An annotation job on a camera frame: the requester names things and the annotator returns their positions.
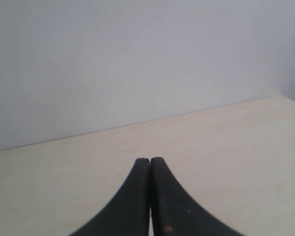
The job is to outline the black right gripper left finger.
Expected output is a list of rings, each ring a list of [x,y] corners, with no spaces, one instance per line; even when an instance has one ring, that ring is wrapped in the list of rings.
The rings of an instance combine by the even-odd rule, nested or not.
[[[147,236],[150,208],[148,200],[150,164],[138,158],[112,199],[73,236]]]

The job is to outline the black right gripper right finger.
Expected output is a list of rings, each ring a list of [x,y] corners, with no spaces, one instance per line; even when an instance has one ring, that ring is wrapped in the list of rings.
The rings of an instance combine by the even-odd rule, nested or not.
[[[162,157],[150,163],[150,206],[155,236],[239,236],[201,207],[177,181]]]

